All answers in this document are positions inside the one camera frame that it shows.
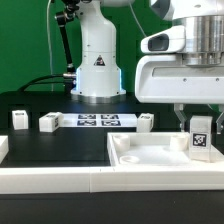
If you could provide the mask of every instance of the white platform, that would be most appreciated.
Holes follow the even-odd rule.
[[[224,156],[218,150],[212,149],[212,163],[191,161],[187,151],[170,151],[172,135],[188,134],[120,133],[130,137],[130,149],[122,153],[114,146],[117,134],[108,134],[111,167],[2,168],[0,194],[224,189]],[[122,165],[124,155],[139,161]]]

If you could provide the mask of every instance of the warning label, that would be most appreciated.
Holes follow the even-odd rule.
[[[105,63],[103,61],[103,58],[101,55],[97,58],[96,62],[94,63],[95,66],[105,66]]]

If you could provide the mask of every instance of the black cable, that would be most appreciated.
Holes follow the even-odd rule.
[[[33,85],[34,83],[41,81],[41,80],[46,80],[46,79],[52,79],[52,78],[63,78],[63,75],[47,75],[47,76],[42,76],[36,79],[31,80],[27,84],[21,86],[17,91],[24,91],[27,87],[30,85]]]
[[[29,85],[26,86],[26,88],[28,88],[29,86],[32,86],[32,85],[58,84],[58,83],[65,84],[64,82],[36,82],[36,83],[30,83]]]

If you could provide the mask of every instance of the small white cube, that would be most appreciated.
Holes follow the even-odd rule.
[[[12,111],[12,123],[15,130],[28,129],[28,115],[26,111]]]
[[[212,117],[193,116],[190,121],[189,156],[193,160],[211,160]]]
[[[154,114],[141,114],[137,120],[137,132],[148,133],[154,125]]]
[[[48,113],[39,119],[40,132],[54,132],[63,121],[63,114],[60,112]]]

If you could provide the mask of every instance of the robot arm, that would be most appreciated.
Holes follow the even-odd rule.
[[[182,123],[185,104],[217,104],[224,120],[224,0],[151,0],[150,7],[173,27],[142,40],[149,56],[137,66],[140,102],[174,103]]]
[[[121,71],[116,65],[116,29],[100,8],[129,5],[134,0],[62,0],[65,10],[56,19],[64,43],[67,71],[76,73],[72,99],[90,103],[110,103],[125,98]],[[82,30],[82,64],[76,69],[70,54],[65,25],[74,17]]]

